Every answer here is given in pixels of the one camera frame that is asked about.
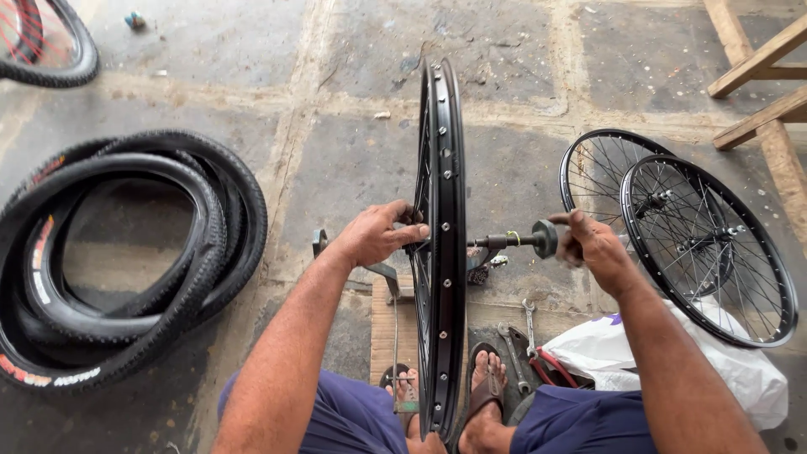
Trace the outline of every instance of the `concrete floor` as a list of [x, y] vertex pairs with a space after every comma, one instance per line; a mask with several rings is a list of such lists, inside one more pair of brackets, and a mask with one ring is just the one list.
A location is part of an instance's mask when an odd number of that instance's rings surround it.
[[[0, 201], [67, 145], [183, 127], [247, 162], [271, 230], [259, 272], [224, 315], [148, 371], [77, 398], [2, 387], [4, 452], [164, 453], [168, 441], [182, 454], [207, 452], [218, 391], [311, 261], [310, 232], [322, 226], [334, 235], [368, 204], [412, 197], [423, 55], [448, 57], [460, 77], [470, 235], [528, 229], [560, 211], [562, 152], [583, 132], [616, 127], [713, 172], [759, 210], [791, 274], [807, 271], [759, 144], [731, 153], [710, 145], [798, 82], [751, 82], [727, 100], [709, 98], [706, 86], [728, 61], [700, 0], [73, 4], [98, 45], [102, 74], [68, 91], [0, 82]], [[807, 13], [801, 1], [732, 4], [756, 46]], [[130, 7], [147, 19], [145, 33], [123, 23]], [[787, 61], [807, 61], [807, 49]], [[167, 77], [154, 77], [161, 69]], [[374, 120], [379, 111], [391, 118]], [[807, 149], [807, 129], [793, 137]], [[109, 309], [170, 263], [189, 208], [164, 187], [127, 182], [104, 191], [73, 227], [67, 268], [85, 298]], [[538, 303], [541, 340], [616, 310], [586, 272], [533, 264], [527, 250], [508, 255], [507, 268], [469, 292], [474, 336], [492, 333], [497, 314], [519, 311], [525, 297]], [[408, 267], [403, 255], [391, 263]], [[370, 370], [371, 279], [351, 276], [324, 360], [361, 380]], [[804, 299], [807, 284], [797, 285]], [[807, 334], [768, 356], [790, 379], [790, 417], [764, 438], [772, 452], [807, 452]]]

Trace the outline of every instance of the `small blue object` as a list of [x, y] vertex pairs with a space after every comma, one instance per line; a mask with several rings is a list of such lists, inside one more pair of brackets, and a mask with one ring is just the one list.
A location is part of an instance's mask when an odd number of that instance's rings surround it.
[[145, 19], [143, 19], [143, 16], [141, 16], [140, 13], [138, 13], [137, 11], [133, 11], [130, 15], [123, 18], [123, 20], [132, 30], [142, 28], [146, 24], [146, 21]]

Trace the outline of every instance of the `wrench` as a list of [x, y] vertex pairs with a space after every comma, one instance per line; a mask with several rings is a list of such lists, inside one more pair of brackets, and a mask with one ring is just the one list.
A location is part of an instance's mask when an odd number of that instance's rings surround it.
[[504, 341], [507, 343], [507, 349], [510, 352], [510, 359], [512, 360], [512, 368], [516, 370], [516, 376], [518, 377], [518, 391], [520, 393], [527, 393], [529, 394], [532, 392], [533, 387], [527, 383], [527, 379], [524, 378], [524, 371], [521, 370], [521, 363], [518, 361], [518, 354], [516, 353], [516, 348], [512, 345], [512, 338], [510, 337], [510, 324], [507, 322], [500, 322], [499, 323], [499, 336], [501, 336]]
[[537, 358], [538, 352], [535, 350], [535, 337], [533, 336], [533, 311], [535, 310], [535, 303], [527, 304], [525, 298], [521, 305], [527, 310], [527, 338], [529, 339], [529, 347], [527, 347], [527, 356], [530, 358]]

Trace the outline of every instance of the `blue pants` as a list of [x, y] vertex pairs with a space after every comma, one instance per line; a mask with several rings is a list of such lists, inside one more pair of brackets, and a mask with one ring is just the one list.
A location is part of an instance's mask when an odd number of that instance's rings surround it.
[[[234, 374], [219, 398], [224, 412]], [[407, 454], [404, 431], [385, 389], [320, 371], [314, 411], [300, 452]], [[642, 393], [541, 386], [516, 428], [511, 454], [655, 454]]]

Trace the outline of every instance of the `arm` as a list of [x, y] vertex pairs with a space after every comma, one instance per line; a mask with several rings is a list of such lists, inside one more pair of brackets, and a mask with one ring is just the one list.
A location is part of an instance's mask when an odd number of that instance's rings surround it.
[[737, 399], [611, 228], [577, 210], [550, 221], [571, 227], [560, 240], [558, 258], [576, 266], [585, 263], [619, 304], [659, 452], [767, 452]]
[[216, 453], [297, 452], [314, 408], [317, 379], [351, 270], [386, 259], [429, 235], [403, 200], [372, 206], [303, 273], [247, 357], [224, 411]]

